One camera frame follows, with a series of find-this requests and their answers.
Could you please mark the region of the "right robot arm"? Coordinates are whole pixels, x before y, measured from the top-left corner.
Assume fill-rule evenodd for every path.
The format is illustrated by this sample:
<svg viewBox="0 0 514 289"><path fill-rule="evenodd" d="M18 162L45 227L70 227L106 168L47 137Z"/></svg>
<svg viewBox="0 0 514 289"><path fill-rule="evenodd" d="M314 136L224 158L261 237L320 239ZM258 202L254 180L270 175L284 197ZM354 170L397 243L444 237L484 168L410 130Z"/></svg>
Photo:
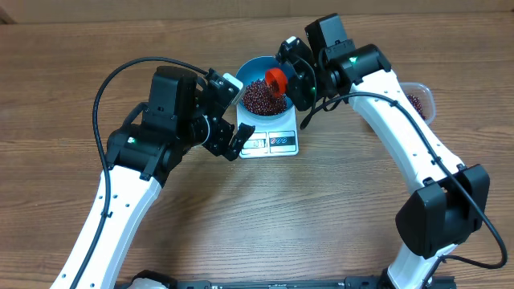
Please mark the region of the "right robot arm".
<svg viewBox="0 0 514 289"><path fill-rule="evenodd" d="M276 60L293 73L280 90L309 116L349 104L370 125L404 177L410 197L396 215L397 258L360 287L452 288L435 277L440 263L483 224L490 178L466 166L430 130L408 100L389 60L369 44L356 47L337 14L309 24L306 39L283 41Z"/></svg>

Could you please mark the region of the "red adzuki beans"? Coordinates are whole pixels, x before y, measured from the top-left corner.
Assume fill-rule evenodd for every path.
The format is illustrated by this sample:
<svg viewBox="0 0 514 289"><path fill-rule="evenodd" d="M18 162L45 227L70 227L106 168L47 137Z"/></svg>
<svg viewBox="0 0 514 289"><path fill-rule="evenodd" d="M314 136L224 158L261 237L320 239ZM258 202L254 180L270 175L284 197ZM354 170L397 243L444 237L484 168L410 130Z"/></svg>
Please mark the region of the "red adzuki beans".
<svg viewBox="0 0 514 289"><path fill-rule="evenodd" d="M411 105L414 107L416 112L421 116L421 118L425 120L426 117L423 113L421 100L417 96L412 94L407 95L406 98L410 101Z"/></svg>

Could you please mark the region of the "white digital kitchen scale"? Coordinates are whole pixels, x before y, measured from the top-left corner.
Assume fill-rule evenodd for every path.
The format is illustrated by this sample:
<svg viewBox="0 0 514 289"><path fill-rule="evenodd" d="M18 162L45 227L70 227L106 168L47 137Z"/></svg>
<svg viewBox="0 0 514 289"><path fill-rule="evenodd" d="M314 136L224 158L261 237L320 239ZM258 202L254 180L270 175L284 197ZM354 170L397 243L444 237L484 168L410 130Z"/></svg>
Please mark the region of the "white digital kitchen scale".
<svg viewBox="0 0 514 289"><path fill-rule="evenodd" d="M242 159L295 156L300 150L296 125L296 110L290 100L287 109L274 116L249 112L242 104L236 108L238 124L255 126L254 133L243 145Z"/></svg>

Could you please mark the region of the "blue bowl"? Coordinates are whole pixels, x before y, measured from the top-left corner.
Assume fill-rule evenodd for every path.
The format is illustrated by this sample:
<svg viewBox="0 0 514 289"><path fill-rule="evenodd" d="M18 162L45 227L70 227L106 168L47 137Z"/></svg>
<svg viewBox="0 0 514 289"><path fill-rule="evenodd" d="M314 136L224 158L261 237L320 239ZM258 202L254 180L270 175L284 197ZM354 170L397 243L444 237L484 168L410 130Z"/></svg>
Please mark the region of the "blue bowl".
<svg viewBox="0 0 514 289"><path fill-rule="evenodd" d="M294 70L292 69L292 66L290 64L279 64L279 62L272 56L260 56L257 58L254 58L252 60L249 60L244 65L242 65L237 74L236 77L243 82L243 84L246 86L249 86L251 82L256 81L257 79L263 79L265 76L265 72L273 67L280 68L285 75L289 78L291 76L294 76ZM249 112L244 106L243 106L243 98L239 102L239 107L244 111L248 112L251 116L254 116L258 119L263 120L272 120L276 119L278 117L283 116L286 112L290 111L292 108L294 108L294 105L292 104L292 101L289 97L286 97L287 100L287 109L285 112L282 112L278 115L274 116L259 116L256 114L253 114Z"/></svg>

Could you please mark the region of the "red measuring scoop blue handle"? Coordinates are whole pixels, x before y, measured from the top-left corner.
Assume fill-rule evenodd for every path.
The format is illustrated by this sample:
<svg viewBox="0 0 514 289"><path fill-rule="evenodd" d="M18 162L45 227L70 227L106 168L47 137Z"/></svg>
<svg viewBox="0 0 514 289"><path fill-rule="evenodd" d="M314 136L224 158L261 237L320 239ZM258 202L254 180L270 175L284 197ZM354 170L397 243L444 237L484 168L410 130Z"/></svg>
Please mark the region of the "red measuring scoop blue handle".
<svg viewBox="0 0 514 289"><path fill-rule="evenodd" d="M268 69L265 72L264 80L275 98L279 98L286 93L288 78L280 68Z"/></svg>

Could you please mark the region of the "clear plastic food container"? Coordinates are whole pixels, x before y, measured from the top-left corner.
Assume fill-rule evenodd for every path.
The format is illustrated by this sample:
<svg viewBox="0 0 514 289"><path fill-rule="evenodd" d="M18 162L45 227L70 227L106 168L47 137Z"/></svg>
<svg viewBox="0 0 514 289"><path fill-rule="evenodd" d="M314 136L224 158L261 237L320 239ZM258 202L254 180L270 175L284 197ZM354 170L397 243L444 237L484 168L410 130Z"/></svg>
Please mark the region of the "clear plastic food container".
<svg viewBox="0 0 514 289"><path fill-rule="evenodd" d="M422 102L423 113L426 117L424 120L427 124L431 124L436 116L436 106L431 90L422 83L400 83L400 87L405 95L415 95Z"/></svg>

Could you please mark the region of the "red beans in bowl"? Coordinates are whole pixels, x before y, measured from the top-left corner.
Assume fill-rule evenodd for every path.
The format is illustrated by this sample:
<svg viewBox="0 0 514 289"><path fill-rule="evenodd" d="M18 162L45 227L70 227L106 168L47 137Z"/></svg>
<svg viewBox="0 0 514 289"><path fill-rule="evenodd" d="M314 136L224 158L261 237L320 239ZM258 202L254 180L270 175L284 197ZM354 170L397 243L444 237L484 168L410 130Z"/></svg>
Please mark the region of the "red beans in bowl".
<svg viewBox="0 0 514 289"><path fill-rule="evenodd" d="M259 116L274 116L285 112L288 105L277 83L268 84L263 79L251 82L243 97L243 106Z"/></svg>

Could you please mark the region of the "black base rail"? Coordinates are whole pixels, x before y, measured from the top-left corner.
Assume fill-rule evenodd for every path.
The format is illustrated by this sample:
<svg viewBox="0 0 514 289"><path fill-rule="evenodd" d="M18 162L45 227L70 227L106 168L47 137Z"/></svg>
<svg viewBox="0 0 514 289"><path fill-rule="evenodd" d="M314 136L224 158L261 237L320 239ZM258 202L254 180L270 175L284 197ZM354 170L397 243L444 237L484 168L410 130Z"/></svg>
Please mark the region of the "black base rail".
<svg viewBox="0 0 514 289"><path fill-rule="evenodd" d="M144 270L135 275L130 282L116 283L114 287L116 289L379 289L394 288L394 285L386 279L385 271L381 276L350 276L340 280L213 283L206 280L177 281L167 275Z"/></svg>

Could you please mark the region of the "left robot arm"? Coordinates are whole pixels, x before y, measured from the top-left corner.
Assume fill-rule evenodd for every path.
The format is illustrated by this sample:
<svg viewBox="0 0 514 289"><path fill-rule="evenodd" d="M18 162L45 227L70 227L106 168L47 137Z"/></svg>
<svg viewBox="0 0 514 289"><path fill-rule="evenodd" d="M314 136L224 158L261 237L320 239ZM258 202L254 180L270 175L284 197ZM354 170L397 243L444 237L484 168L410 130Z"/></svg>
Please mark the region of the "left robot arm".
<svg viewBox="0 0 514 289"><path fill-rule="evenodd" d="M229 161L239 156L255 129L222 116L244 90L229 73L157 68L148 101L108 138L96 199L54 288L115 286L137 228L183 156L198 145Z"/></svg>

